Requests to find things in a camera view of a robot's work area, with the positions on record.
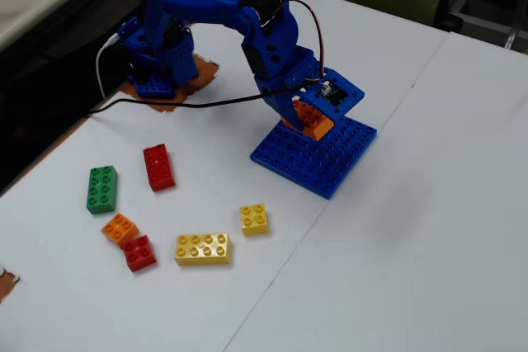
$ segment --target brown tape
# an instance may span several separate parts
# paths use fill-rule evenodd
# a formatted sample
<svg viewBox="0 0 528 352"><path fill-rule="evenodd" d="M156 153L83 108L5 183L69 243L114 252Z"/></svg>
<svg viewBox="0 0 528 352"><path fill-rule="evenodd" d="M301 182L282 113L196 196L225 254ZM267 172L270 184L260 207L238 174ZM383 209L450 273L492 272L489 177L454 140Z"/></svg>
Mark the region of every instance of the brown tape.
<svg viewBox="0 0 528 352"><path fill-rule="evenodd" d="M15 275L7 271L0 276L0 303L17 286L18 280L15 281L15 278Z"/></svg>

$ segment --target yellow lego brick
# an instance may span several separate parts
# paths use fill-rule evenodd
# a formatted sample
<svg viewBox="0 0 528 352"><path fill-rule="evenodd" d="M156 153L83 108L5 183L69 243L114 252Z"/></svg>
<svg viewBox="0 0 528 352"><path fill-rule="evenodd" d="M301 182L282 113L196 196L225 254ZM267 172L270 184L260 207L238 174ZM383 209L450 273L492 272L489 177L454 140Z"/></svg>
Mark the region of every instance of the yellow lego brick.
<svg viewBox="0 0 528 352"><path fill-rule="evenodd" d="M178 265L229 264L228 234L178 235L174 258Z"/></svg>
<svg viewBox="0 0 528 352"><path fill-rule="evenodd" d="M269 231L264 204L243 206L240 208L240 220L244 235L263 234Z"/></svg>

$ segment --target black cable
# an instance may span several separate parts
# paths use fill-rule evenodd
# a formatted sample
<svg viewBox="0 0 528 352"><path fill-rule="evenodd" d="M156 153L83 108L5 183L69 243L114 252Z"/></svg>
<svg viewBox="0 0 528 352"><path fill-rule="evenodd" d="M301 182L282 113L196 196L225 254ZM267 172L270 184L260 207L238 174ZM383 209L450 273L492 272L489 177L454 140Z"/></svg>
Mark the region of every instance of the black cable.
<svg viewBox="0 0 528 352"><path fill-rule="evenodd" d="M317 27L317 34L319 36L319 72L321 74L321 78L324 76L324 43L323 43L323 33L321 31L321 26L319 25L319 21L317 19L317 16L315 15L314 10L308 5L308 3L303 2L302 0L285 0L282 2L279 7L271 14L270 22L267 24L267 31L271 29L271 21L273 21L273 18L276 16L276 14L279 12L279 10L288 2L297 2L308 8L310 13L312 14L313 20L315 21L315 26Z"/></svg>
<svg viewBox="0 0 528 352"><path fill-rule="evenodd" d="M112 103L102 107L101 109L88 111L86 116L95 115L96 113L101 113L102 111L110 109L113 105L115 105L115 104L117 104L119 102L135 103L137 105L155 105L155 106L168 106L168 107L189 107L189 108L192 108L192 109L203 109L205 107L215 107L215 106L231 105L233 103L255 101L257 99L266 98L268 96L284 94L285 92L298 91L299 89L304 88L304 87L306 87L306 84L303 83L300 86L289 87L289 88L285 88L283 90L274 91L274 92L267 92L266 94L245 96L245 97L242 97L242 98L229 99L227 101L217 101L217 102L199 103L199 104L194 104L194 103L170 103L170 102L159 102L159 101L141 101L141 100L137 100L137 99L120 98L120 99L118 99L116 101L113 101Z"/></svg>

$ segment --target electrical wire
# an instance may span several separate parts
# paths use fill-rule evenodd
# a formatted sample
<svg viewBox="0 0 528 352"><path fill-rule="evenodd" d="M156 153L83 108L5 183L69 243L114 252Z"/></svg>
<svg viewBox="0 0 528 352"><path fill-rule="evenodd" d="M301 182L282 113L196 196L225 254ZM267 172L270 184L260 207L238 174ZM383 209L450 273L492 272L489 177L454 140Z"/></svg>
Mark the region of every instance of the electrical wire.
<svg viewBox="0 0 528 352"><path fill-rule="evenodd" d="M101 82L101 74L99 74L99 58L101 57L102 52L105 50L106 47L101 47L99 52L96 56L96 75L97 75L97 82L99 83L99 91L101 92L101 95L103 99L105 98L105 91L102 89L102 82Z"/></svg>
<svg viewBox="0 0 528 352"><path fill-rule="evenodd" d="M279 7L273 12L273 14L271 14L271 18L270 18L270 22L267 24L267 27L266 29L270 29L270 26L271 26L271 21L273 20L273 18L275 18L275 16L277 15L277 13L279 12L279 10L288 2L297 2L297 3L300 3L302 4L303 6L305 6L306 8L308 8L308 10L310 11L310 13L312 14L312 17L314 18L313 20L315 21L315 26L317 27L317 33L318 33L318 36L319 36L319 72L321 74L321 78L323 78L324 76L324 43L323 43L323 33L321 31L321 26L319 25L319 20L317 19L317 16L315 15L315 12L314 10L312 10L312 8L305 2L303 2L302 0L285 0L284 2L282 2ZM305 79L305 81L307 82L318 82L319 79Z"/></svg>
<svg viewBox="0 0 528 352"><path fill-rule="evenodd" d="M259 95L252 95L252 96L245 96L242 98L235 98L235 99L229 99L226 101L216 101L216 102L209 102L209 103L170 103L170 102L160 102L160 101L141 101L137 99L128 99L128 98L120 98L116 101L113 101L109 103L108 105L102 107L101 109L91 110L87 112L88 115L95 115L96 113L101 113L102 111L110 109L113 105L120 103L120 102L127 102L127 103L135 103L137 105L155 105L155 106L167 106L167 107L188 107L192 109L203 109L206 107L215 107L215 106L223 106L223 105L231 105L233 103L241 103L241 102L248 102L248 101L255 101L257 99L266 98L269 96L275 96L284 94L285 92L295 92L298 91L301 88L305 88L307 85L303 82L300 86L295 87L288 87L284 88L279 91L273 91L273 92L267 92L265 94L259 94Z"/></svg>
<svg viewBox="0 0 528 352"><path fill-rule="evenodd" d="M101 54L102 54L102 52L105 49L107 49L111 45L114 45L118 41L119 41L119 35L117 35L116 33L114 35L110 36L108 38L108 40L106 41L106 43L101 47L101 49L99 50L99 52L97 53L97 56L96 56L97 82L99 83L99 91L101 92L101 95L102 95L103 99L106 98L106 97L105 97L105 90L102 89L101 74L99 73L99 58L101 57Z"/></svg>

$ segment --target white cable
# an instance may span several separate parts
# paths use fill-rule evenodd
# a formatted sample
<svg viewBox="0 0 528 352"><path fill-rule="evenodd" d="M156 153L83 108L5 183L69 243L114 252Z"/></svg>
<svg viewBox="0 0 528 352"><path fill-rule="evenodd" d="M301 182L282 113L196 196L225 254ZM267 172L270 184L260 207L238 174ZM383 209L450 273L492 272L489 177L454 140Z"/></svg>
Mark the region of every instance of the white cable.
<svg viewBox="0 0 528 352"><path fill-rule="evenodd" d="M101 47L101 49L99 50L96 56L96 75L97 75L97 81L99 82L99 91L101 91L101 95L103 99L106 97L105 97L105 91L102 89L101 75L99 74L99 58L101 57L101 54L105 49L107 49L111 45L114 45L118 41L119 41L119 35L117 35L116 33L110 36L108 40L106 41L106 43Z"/></svg>

